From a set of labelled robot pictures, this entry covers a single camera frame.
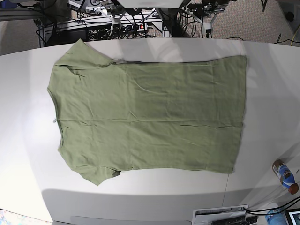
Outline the green T-shirt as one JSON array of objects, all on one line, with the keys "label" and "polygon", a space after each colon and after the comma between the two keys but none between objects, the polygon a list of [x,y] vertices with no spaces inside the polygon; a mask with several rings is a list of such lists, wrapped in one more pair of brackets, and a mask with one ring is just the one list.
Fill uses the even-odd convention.
[{"label": "green T-shirt", "polygon": [[244,55],[117,63],[79,40],[55,62],[47,88],[61,134],[58,151],[95,185],[141,169],[231,174],[246,68]]}]

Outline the white tray with black device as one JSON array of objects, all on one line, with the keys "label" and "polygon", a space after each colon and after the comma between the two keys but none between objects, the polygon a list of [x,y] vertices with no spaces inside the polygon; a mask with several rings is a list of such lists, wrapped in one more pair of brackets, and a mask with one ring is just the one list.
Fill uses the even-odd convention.
[{"label": "white tray with black device", "polygon": [[193,210],[193,225],[241,225],[249,204]]}]

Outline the brown bottle blue label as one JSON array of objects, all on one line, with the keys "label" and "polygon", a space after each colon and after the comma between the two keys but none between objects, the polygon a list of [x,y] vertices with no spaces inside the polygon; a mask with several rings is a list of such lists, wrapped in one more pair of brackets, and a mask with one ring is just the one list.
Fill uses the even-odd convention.
[{"label": "brown bottle blue label", "polygon": [[290,194],[294,195],[298,192],[299,185],[295,182],[293,173],[282,160],[276,160],[272,165],[272,170]]}]

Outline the blue water bottle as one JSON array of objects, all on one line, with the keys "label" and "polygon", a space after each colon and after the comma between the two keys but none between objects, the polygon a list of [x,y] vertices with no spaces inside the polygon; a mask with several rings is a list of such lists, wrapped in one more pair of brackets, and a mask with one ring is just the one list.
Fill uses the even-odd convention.
[{"label": "blue water bottle", "polygon": [[288,225],[281,209],[268,211],[265,219],[268,225]]}]

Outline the laptop screen corner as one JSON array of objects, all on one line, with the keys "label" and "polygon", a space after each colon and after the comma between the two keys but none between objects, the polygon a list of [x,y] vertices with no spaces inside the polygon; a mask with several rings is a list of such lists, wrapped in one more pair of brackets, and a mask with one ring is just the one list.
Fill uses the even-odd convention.
[{"label": "laptop screen corner", "polygon": [[300,209],[286,210],[285,216],[288,225],[300,225]]}]

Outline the white power strip red switch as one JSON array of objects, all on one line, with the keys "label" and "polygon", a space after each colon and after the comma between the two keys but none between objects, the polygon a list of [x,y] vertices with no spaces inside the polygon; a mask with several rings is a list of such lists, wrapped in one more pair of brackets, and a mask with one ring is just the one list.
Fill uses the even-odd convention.
[{"label": "white power strip red switch", "polygon": [[121,31],[148,32],[148,25],[146,23],[114,24],[113,27]]}]

